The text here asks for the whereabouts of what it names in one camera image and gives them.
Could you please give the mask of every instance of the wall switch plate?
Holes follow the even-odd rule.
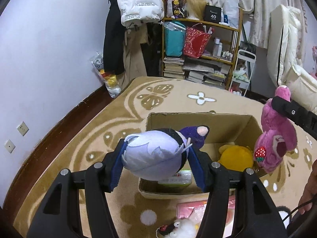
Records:
[[[24,121],[17,127],[17,129],[22,136],[24,136],[29,130]]]
[[[15,148],[15,145],[13,144],[11,140],[7,140],[4,144],[4,147],[7,149],[9,153],[11,153],[13,149]]]

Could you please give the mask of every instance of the pink plush toy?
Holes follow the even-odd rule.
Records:
[[[275,91],[279,96],[290,101],[291,92],[287,86],[279,86]],[[254,160],[268,174],[273,172],[282,162],[287,151],[297,146],[297,135],[291,121],[276,112],[269,99],[263,107],[261,125],[263,134],[258,138],[254,147]]]

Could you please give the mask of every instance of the teal bag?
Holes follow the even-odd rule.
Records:
[[[174,23],[186,28],[178,21]],[[167,56],[181,56],[183,53],[186,31],[165,29],[165,53]]]

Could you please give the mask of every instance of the red gift bag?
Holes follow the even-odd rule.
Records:
[[[190,57],[199,58],[205,50],[205,47],[211,37],[211,34],[207,34],[204,31],[195,29],[193,27],[186,28],[186,37],[183,53],[184,55]]]

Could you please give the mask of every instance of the wooden floor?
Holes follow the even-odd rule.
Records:
[[[27,194],[53,159],[73,137],[93,119],[112,98],[100,87],[70,111],[35,148],[13,180],[4,201],[3,213],[13,223]]]

